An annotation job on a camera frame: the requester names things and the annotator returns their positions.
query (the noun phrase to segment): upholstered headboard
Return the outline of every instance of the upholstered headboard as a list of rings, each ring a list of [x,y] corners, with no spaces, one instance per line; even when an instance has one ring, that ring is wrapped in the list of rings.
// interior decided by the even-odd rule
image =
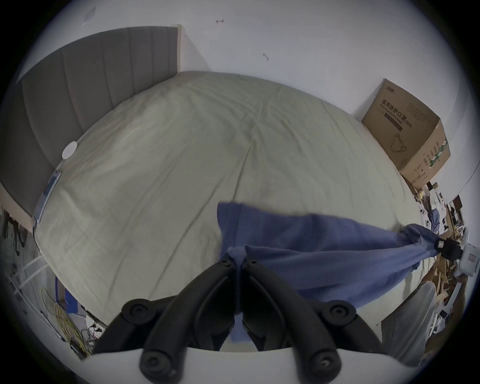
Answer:
[[[116,29],[51,53],[0,110],[0,183],[30,216],[65,146],[122,101],[177,73],[177,27]]]

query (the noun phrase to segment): floor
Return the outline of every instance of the floor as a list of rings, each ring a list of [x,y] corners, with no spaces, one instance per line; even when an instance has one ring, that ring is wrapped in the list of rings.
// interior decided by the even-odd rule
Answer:
[[[16,326],[28,333],[31,331],[36,336],[36,338],[31,334],[30,337],[27,336],[29,342],[31,341],[42,353],[42,356],[49,359],[57,369],[68,367],[76,375],[82,377],[81,361],[70,349],[70,346],[62,341],[60,336],[63,334],[59,329],[56,317],[49,313],[49,311],[54,312],[53,301],[48,297],[50,295],[53,299],[55,298],[54,273],[43,258],[34,262],[24,271],[21,270],[24,265],[39,255],[32,234],[27,235],[24,248],[18,242],[17,251],[18,255],[15,250],[13,227],[10,224],[7,239],[0,236],[0,270],[2,271],[0,289],[6,300],[9,301],[7,304],[11,304],[10,307],[13,308],[12,313],[17,322]],[[17,274],[14,281],[19,286],[43,266],[46,267],[27,282],[18,293],[15,293],[16,290],[10,282],[9,276]],[[72,321],[79,329],[86,328],[83,317],[72,316]]]

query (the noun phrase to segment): white wall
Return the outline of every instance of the white wall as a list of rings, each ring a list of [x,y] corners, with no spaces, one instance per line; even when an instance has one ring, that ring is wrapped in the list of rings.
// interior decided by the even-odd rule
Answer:
[[[82,26],[94,6],[94,17]],[[44,31],[22,74],[81,37],[172,24],[185,28],[182,71],[235,72],[277,81],[359,120],[384,77],[405,88],[444,122],[452,157],[434,181],[447,201],[480,160],[479,116],[468,82],[441,35],[407,1],[77,0]],[[464,210],[475,217],[466,218],[467,225],[480,234],[477,200],[474,194],[462,194]]]

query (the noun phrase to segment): white round sticker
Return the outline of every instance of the white round sticker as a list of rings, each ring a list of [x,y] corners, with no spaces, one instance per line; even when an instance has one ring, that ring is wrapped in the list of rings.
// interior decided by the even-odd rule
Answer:
[[[75,150],[77,149],[77,142],[76,141],[72,141],[71,143],[69,143],[65,149],[63,150],[63,152],[61,153],[61,157],[63,160],[66,160],[68,159],[71,155],[73,155],[73,153],[75,152]]]

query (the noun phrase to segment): cable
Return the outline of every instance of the cable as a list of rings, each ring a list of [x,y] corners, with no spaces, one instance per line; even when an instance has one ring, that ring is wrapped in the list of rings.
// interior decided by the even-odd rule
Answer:
[[[54,315],[55,317],[57,316],[55,313],[53,313],[50,309],[48,309],[48,306],[47,304],[45,303],[45,300],[43,299],[43,291],[45,291],[48,295],[48,297],[50,298],[50,300],[52,300],[52,302],[55,304],[55,300],[52,299],[52,297],[50,296],[50,294],[48,293],[48,291],[42,287],[41,291],[40,291],[40,295],[42,296],[42,301],[43,301],[43,305],[45,305],[45,309],[47,310],[48,313]]]
[[[467,182],[465,183],[465,185],[462,187],[462,189],[460,190],[460,192],[463,191],[463,189],[467,186],[468,182],[471,180],[471,178],[473,177],[473,175],[475,174],[475,172],[477,172],[477,169],[478,167],[480,166],[480,161],[479,163],[477,164],[477,166],[475,167],[475,170],[473,171],[473,173],[470,175],[470,177],[468,178]]]
[[[90,347],[88,342],[84,339],[77,326],[72,320],[70,320],[68,314],[58,303],[55,303],[55,313],[60,330],[65,335],[67,342],[70,345],[72,342],[78,344],[82,352],[85,353],[85,355],[90,356]]]

